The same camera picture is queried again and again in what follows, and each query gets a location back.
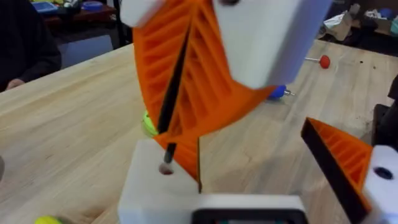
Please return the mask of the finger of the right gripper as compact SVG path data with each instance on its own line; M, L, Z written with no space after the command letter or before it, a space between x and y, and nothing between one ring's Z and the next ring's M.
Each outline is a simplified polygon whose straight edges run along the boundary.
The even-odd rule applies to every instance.
M183 5L188 78L251 89L292 83L330 1L171 1Z
M176 111L193 1L124 0L121 20L132 29L140 88L158 133L170 130Z

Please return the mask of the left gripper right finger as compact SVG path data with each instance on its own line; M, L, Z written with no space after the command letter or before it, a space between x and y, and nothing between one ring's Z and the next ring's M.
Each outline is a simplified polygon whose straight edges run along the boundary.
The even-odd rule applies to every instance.
M351 223L397 224L397 151L306 118L301 137Z

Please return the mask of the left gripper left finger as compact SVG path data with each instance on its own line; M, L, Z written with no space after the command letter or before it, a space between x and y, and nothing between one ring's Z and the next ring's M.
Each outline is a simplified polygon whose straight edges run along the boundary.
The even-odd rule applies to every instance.
M164 150L153 139L139 140L118 203L122 224L189 223L198 201L198 184L180 164L172 161L173 173L159 167Z

